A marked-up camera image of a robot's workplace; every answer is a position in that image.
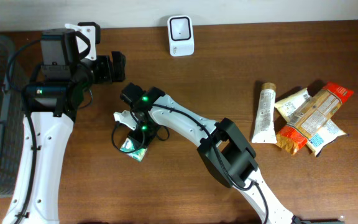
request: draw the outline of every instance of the wooden surface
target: wooden surface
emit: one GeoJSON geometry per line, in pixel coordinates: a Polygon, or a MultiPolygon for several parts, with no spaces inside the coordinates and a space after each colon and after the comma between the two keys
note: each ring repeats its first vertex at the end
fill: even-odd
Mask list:
{"type": "MultiPolygon", "coordinates": [[[[277,96],[310,86],[316,93],[335,82],[355,94],[333,116],[350,136],[327,146],[319,158],[273,144],[252,144],[266,182],[285,207],[305,219],[358,223],[358,21],[197,26],[195,54],[173,58],[166,28],[106,29],[99,54],[122,51],[126,81],[93,86],[94,104],[78,113],[67,145],[59,190],[60,223],[256,222],[235,190],[214,180],[196,147],[172,131],[155,140],[142,162],[113,149],[112,114],[127,110],[119,94],[129,82],[157,86],[179,104],[207,118],[233,120],[250,139],[260,85],[273,82],[277,96]]],[[[38,32],[9,33],[17,46],[38,32]]],[[[19,59],[30,72],[40,48],[19,59]]],[[[285,122],[275,112],[275,129],[285,122]]],[[[123,139],[122,129],[117,139],[123,139]]],[[[0,199],[0,222],[11,199],[0,199]]]]}

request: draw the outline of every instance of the white wall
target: white wall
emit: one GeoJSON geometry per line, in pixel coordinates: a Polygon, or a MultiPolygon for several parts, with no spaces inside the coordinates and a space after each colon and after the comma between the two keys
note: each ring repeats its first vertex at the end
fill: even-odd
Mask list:
{"type": "Polygon", "coordinates": [[[186,14],[194,25],[358,19],[358,0],[0,0],[0,30],[41,30],[66,22],[101,27],[165,26],[186,14]]]}

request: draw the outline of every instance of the white tube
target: white tube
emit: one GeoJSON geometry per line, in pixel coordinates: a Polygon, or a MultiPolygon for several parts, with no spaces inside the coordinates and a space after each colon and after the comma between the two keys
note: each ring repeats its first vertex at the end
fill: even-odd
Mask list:
{"type": "Polygon", "coordinates": [[[252,143],[277,143],[273,124],[275,90],[276,85],[273,83],[264,83],[262,85],[252,143]]]}

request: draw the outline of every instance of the robotic arm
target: robotic arm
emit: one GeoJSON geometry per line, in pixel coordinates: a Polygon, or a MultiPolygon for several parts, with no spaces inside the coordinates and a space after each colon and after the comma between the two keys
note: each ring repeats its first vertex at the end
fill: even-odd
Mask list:
{"type": "Polygon", "coordinates": [[[160,126],[171,128],[198,146],[209,173],[224,186],[234,186],[252,205],[262,223],[310,223],[300,221],[274,196],[254,159],[255,151],[229,119],[216,122],[199,116],[156,87],[143,91],[130,83],[123,89],[121,99],[131,110],[116,112],[114,118],[132,130],[128,138],[135,148],[147,147],[160,126]],[[217,147],[222,141],[229,144],[219,151],[217,147]]]}
{"type": "Polygon", "coordinates": [[[112,52],[112,63],[108,55],[96,55],[99,25],[82,22],[66,27],[42,32],[44,62],[21,90],[26,115],[24,145],[14,195],[3,224],[59,223],[63,156],[83,94],[91,93],[92,84],[125,79],[125,56],[112,52]],[[42,82],[36,82],[39,70],[44,74],[42,82]]]}

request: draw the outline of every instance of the white packet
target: white packet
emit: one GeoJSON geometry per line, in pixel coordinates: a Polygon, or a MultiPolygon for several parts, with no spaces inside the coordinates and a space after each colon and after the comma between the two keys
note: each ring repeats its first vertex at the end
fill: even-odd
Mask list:
{"type": "Polygon", "coordinates": [[[276,85],[273,83],[264,83],[262,85],[255,120],[254,136],[251,140],[252,143],[277,143],[273,124],[274,102],[276,99],[275,90],[276,85]]]}
{"type": "MultiPolygon", "coordinates": [[[[276,102],[274,107],[284,117],[285,121],[289,122],[296,109],[298,109],[303,103],[309,101],[310,98],[311,96],[308,93],[308,89],[304,88],[298,93],[292,94],[291,96],[276,102]]],[[[330,119],[317,131],[317,133],[306,143],[306,145],[313,151],[314,156],[318,157],[324,146],[343,135],[347,134],[336,126],[336,124],[330,119]]]]}

